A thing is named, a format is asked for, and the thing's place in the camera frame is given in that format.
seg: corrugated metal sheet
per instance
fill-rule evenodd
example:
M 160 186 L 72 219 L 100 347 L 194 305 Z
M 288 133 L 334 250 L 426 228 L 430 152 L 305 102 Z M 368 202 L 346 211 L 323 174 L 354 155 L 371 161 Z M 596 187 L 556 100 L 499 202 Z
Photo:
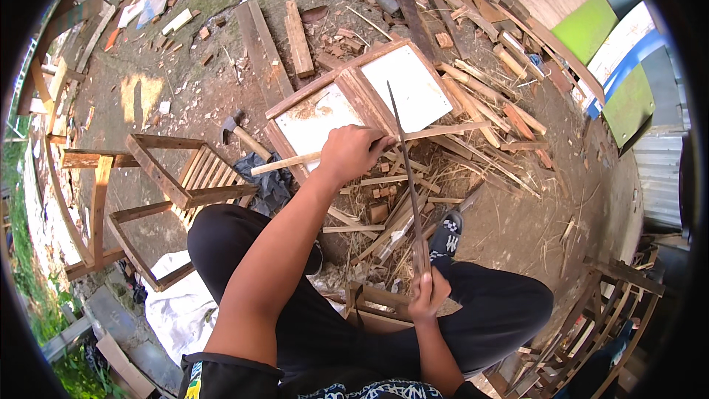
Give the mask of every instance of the corrugated metal sheet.
M 683 132 L 646 134 L 634 146 L 646 224 L 681 228 L 679 161 Z

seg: dirt ground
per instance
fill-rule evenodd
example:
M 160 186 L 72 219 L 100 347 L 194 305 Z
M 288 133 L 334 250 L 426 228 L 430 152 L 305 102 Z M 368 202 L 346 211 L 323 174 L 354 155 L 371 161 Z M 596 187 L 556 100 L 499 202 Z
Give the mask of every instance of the dirt ground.
M 134 21 L 120 34 L 114 48 L 106 53 L 102 49 L 94 50 L 88 78 L 75 101 L 76 123 L 84 124 L 90 107 L 95 107 L 95 112 L 90 128 L 79 130 L 76 147 L 125 150 L 126 137 L 137 132 L 192 137 L 207 140 L 222 157 L 233 163 L 248 151 L 242 150 L 237 142 L 223 146 L 218 143 L 218 137 L 223 119 L 240 108 L 246 112 L 248 119 L 244 128 L 270 148 L 270 142 L 263 133 L 266 105 L 256 78 L 248 70 L 243 82 L 238 85 L 234 74 L 229 71 L 225 52 L 236 59 L 243 57 L 244 48 L 234 12 L 235 6 L 242 1 L 178 0 L 156 24 L 136 30 Z M 306 79 L 292 75 L 294 67 L 284 25 L 286 0 L 256 1 L 261 6 L 294 88 L 302 88 L 322 71 L 318 70 L 318 75 Z M 340 27 L 356 31 L 370 44 L 375 40 L 386 41 L 384 36 L 345 9 L 350 5 L 375 24 L 386 28 L 381 13 L 364 1 L 296 1 L 301 11 L 322 4 L 330 5 L 326 21 L 321 20 L 312 26 L 313 35 L 308 36 L 311 49 L 319 47 L 321 34 L 332 36 Z M 173 47 L 182 44 L 182 49 L 174 54 L 159 54 L 150 50 L 146 42 L 154 41 L 163 26 L 185 7 L 200 10 L 201 13 L 171 36 Z M 217 28 L 213 23 L 217 16 L 225 17 L 225 27 Z M 430 14 L 425 14 L 425 18 L 434 31 L 436 25 L 440 25 Z M 116 25 L 116 22 L 109 24 L 98 47 L 105 45 L 108 34 Z M 212 33 L 205 41 L 198 35 L 203 26 L 207 26 Z M 499 65 L 492 55 L 490 40 L 475 38 L 469 22 L 464 22 L 463 27 L 472 48 L 472 63 L 483 68 Z M 213 54 L 214 58 L 207 66 L 202 66 L 199 59 L 208 53 Z M 450 53 L 443 55 L 453 58 Z M 159 68 L 161 61 L 164 68 Z M 532 96 L 528 87 L 523 89 L 523 93 L 525 100 L 519 105 L 548 128 L 549 155 L 561 170 L 569 187 L 569 196 L 565 198 L 553 180 L 544 181 L 542 188 L 542 179 L 534 173 L 532 166 L 528 168 L 532 179 L 527 179 L 527 183 L 542 195 L 542 199 L 536 199 L 529 193 L 517 199 L 497 188 L 485 186 L 474 207 L 465 212 L 465 233 L 456 258 L 534 277 L 554 292 L 552 320 L 535 341 L 535 345 L 540 347 L 553 337 L 583 290 L 586 275 L 581 264 L 583 257 L 590 255 L 607 259 L 613 256 L 621 259 L 632 256 L 640 237 L 643 209 L 639 200 L 633 201 L 633 191 L 640 187 L 634 158 L 627 155 L 618 159 L 613 155 L 615 147 L 611 148 L 606 130 L 600 123 L 591 124 L 586 136 L 589 144 L 586 167 L 581 154 L 585 134 L 583 120 L 570 97 L 562 96 L 550 81 L 544 81 L 538 87 L 536 97 Z M 159 116 L 159 123 L 154 125 L 157 107 L 164 100 L 172 102 L 171 112 Z M 444 118 L 444 122 L 453 121 Z M 435 145 L 422 141 L 419 148 L 421 152 L 418 154 L 424 157 L 422 160 L 433 160 L 437 151 Z M 598 151 L 603 153 L 600 161 L 597 160 Z M 168 171 L 177 175 L 187 153 L 158 150 L 155 156 Z M 527 160 L 522 153 L 518 153 L 518 157 L 524 163 L 537 160 L 531 155 L 527 156 Z M 442 179 L 439 182 L 443 187 L 441 196 L 464 197 L 469 180 L 461 177 L 454 174 Z M 79 212 L 82 215 L 83 207 L 90 204 L 92 182 L 93 171 L 81 171 Z M 106 211 L 137 207 L 163 199 L 155 183 L 141 170 L 120 169 L 111 173 Z M 341 198 L 337 204 L 346 207 L 348 201 Z M 430 219 L 438 219 L 444 210 L 445 207 L 437 208 Z M 573 246 L 570 247 L 562 277 L 564 251 L 559 238 L 572 215 L 579 227 L 572 229 Z M 129 223 L 128 234 L 148 265 L 153 265 L 164 253 L 186 248 L 184 228 L 171 212 Z M 347 259 L 349 240 L 345 235 L 323 238 L 326 259 L 343 264 Z M 117 246 L 117 242 L 112 235 L 105 235 L 104 246 Z

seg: hand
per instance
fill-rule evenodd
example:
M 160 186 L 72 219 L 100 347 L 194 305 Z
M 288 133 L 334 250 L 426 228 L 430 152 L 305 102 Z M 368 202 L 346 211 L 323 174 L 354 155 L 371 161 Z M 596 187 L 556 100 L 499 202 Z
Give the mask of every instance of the hand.
M 408 304 L 408 314 L 413 324 L 435 321 L 436 312 L 450 294 L 450 284 L 440 271 L 432 266 L 430 273 L 414 276 L 411 286 L 413 299 Z
M 348 125 L 333 129 L 317 169 L 341 188 L 373 167 L 384 147 L 395 142 L 395 138 L 377 128 Z

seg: foot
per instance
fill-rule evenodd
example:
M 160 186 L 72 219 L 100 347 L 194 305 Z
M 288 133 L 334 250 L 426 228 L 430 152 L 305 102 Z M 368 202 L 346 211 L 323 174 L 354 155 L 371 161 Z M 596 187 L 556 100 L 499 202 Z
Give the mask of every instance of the foot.
M 448 211 L 428 244 L 431 262 L 443 256 L 452 259 L 463 234 L 463 216 L 457 211 Z
M 310 256 L 308 256 L 308 262 L 306 262 L 306 269 L 303 273 L 306 276 L 317 276 L 320 270 L 323 268 L 323 249 L 320 246 L 320 242 L 315 240 L 313 244 L 313 249 L 311 250 Z

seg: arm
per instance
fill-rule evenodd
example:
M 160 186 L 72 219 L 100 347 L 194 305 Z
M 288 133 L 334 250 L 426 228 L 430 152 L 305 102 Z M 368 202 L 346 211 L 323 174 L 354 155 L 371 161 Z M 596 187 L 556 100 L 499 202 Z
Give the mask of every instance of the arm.
M 378 129 L 333 129 L 320 165 L 269 222 L 229 279 L 206 352 L 276 366 L 276 321 L 303 275 L 335 193 L 377 162 L 393 137 Z
M 436 311 L 450 294 L 450 285 L 434 267 L 412 281 L 413 300 L 408 306 L 421 355 L 421 378 L 446 397 L 455 394 L 465 379 L 438 329 Z

